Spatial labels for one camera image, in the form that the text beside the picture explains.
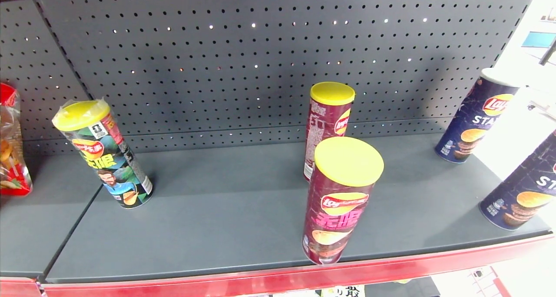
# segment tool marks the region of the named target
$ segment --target lay's stax canister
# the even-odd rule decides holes
[[[556,131],[479,203],[493,224],[516,230],[556,198]]]
[[[313,263],[340,259],[383,170],[381,155],[359,139],[330,137],[316,146],[302,237]]]
[[[496,68],[481,70],[434,151],[449,162],[465,162],[518,89],[520,83],[512,72]]]
[[[354,99],[355,91],[342,83],[320,82],[311,87],[303,170],[307,181],[311,179],[316,145],[323,139],[345,135]]]
[[[136,208],[151,198],[151,181],[139,167],[103,99],[69,101],[60,107],[52,123],[123,208]]]

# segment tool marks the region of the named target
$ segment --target white lid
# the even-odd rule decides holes
[[[524,83],[522,72],[500,67],[484,68],[481,70],[481,77],[496,84],[509,87],[522,87]]]

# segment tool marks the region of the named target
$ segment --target chip bag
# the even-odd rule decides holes
[[[0,194],[25,196],[33,189],[23,160],[20,95],[0,83]]]

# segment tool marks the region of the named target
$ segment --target blue chip canister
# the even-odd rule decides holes
[[[516,230],[556,197],[556,131],[479,203],[493,224]]]
[[[449,162],[465,162],[520,86],[511,71],[481,70],[434,151]]]

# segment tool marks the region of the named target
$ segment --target red shelf edge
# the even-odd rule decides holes
[[[40,297],[34,279],[26,277],[0,277],[0,297]]]
[[[87,284],[45,284],[48,297],[192,296],[271,294],[336,285],[374,284],[471,269],[523,256],[546,246],[553,233],[519,241],[424,255],[290,267],[199,277]]]

